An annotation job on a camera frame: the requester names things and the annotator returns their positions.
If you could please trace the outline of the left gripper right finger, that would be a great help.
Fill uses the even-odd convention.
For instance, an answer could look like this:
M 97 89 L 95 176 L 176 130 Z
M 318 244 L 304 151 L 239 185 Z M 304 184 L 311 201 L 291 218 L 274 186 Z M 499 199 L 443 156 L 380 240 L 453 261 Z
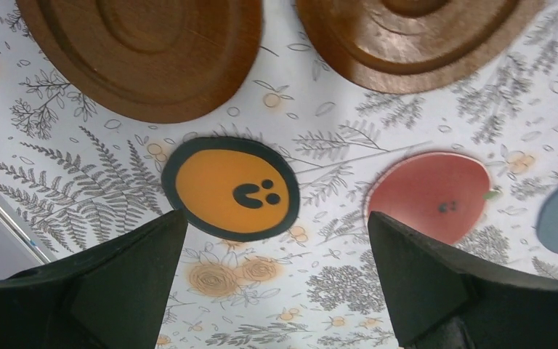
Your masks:
M 381 213 L 368 233 L 402 348 L 558 348 L 558 280 L 489 262 Z

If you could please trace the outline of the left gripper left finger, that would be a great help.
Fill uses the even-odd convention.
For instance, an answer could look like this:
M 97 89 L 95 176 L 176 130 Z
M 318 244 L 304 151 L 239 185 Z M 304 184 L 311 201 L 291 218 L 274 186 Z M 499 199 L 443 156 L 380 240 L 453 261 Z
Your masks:
M 174 210 L 0 280 L 0 348 L 154 348 L 186 231 Z

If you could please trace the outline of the red apple coaster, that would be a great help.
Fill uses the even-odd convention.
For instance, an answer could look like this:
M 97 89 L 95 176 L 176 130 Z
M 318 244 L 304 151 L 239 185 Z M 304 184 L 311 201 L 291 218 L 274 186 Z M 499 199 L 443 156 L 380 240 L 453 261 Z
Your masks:
M 446 244 L 466 236 L 484 214 L 492 188 L 482 162 L 452 152 L 428 152 L 390 166 L 372 184 L 363 215 L 382 212 Z

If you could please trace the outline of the orange smiley coaster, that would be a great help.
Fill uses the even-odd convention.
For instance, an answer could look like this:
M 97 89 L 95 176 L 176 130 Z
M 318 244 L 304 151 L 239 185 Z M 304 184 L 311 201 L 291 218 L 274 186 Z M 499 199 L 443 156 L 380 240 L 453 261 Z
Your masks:
M 254 140 L 188 140 L 168 157 L 161 184 L 170 204 L 191 225 L 217 238 L 272 238 L 299 216 L 295 172 L 277 151 Z

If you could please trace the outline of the brown wooden coaster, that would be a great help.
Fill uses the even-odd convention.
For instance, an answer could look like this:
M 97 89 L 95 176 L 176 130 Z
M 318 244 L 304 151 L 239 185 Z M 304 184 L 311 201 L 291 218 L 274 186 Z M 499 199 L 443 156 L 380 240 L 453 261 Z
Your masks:
M 339 75 L 413 94 L 465 78 L 501 54 L 543 1 L 298 1 L 312 45 Z
M 175 124 L 216 110 L 259 51 L 261 1 L 19 1 L 55 68 L 101 106 Z

